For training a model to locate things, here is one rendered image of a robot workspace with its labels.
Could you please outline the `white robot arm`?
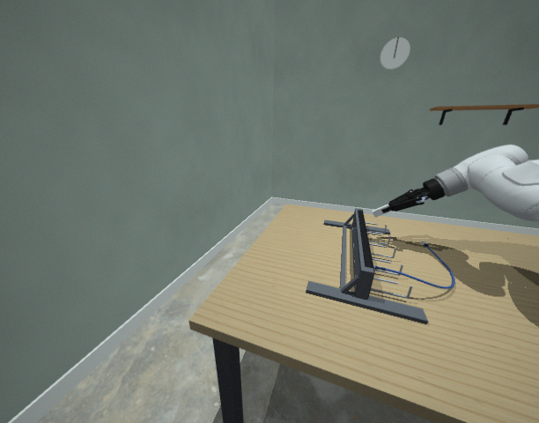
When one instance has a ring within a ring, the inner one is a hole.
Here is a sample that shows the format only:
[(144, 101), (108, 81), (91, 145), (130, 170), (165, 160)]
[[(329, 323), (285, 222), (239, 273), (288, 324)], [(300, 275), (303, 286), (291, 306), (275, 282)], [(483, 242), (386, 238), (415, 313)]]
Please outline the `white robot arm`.
[(519, 219), (539, 221), (539, 160), (516, 145), (480, 152), (435, 175), (447, 197), (480, 191), (492, 204)]

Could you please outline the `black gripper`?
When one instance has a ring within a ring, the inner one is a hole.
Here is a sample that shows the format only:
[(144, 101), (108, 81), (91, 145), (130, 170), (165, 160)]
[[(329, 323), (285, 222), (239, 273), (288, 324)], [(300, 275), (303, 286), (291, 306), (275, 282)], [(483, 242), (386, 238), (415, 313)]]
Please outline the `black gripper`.
[(424, 182), (423, 186), (424, 187), (421, 189), (410, 189), (408, 192), (393, 199), (388, 204), (373, 210), (374, 217), (379, 217), (380, 215), (391, 211), (397, 212), (412, 206), (424, 204), (424, 200), (428, 198), (436, 200), (445, 196), (444, 189), (442, 189), (436, 179), (432, 178), (431, 180)]

